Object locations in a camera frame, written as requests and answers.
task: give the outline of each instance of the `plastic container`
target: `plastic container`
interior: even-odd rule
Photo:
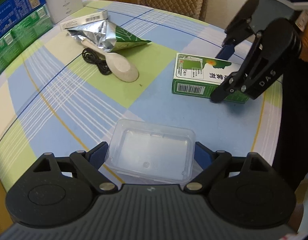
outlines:
[[[183,184],[192,175],[194,147],[192,130],[121,119],[105,163],[118,173]]]

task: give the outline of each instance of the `plastic spoon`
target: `plastic spoon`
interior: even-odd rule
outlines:
[[[138,79],[139,73],[134,64],[130,63],[127,58],[113,52],[105,52],[97,47],[88,39],[82,40],[82,44],[105,57],[106,63],[112,73],[122,81],[134,82]]]

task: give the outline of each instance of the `table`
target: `table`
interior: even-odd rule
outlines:
[[[107,9],[112,22],[153,41],[120,51],[140,77],[125,83],[101,75],[59,25],[27,48],[0,76],[0,179],[6,189],[44,152],[68,156],[109,142],[120,118],[190,128],[212,150],[234,156],[255,151],[272,163],[282,107],[279,81],[245,104],[171,93],[176,53],[214,57],[222,29],[140,5],[85,0],[84,6],[65,20]],[[230,61],[242,63],[250,45],[241,43]],[[105,165],[100,171],[118,185],[126,179]]]

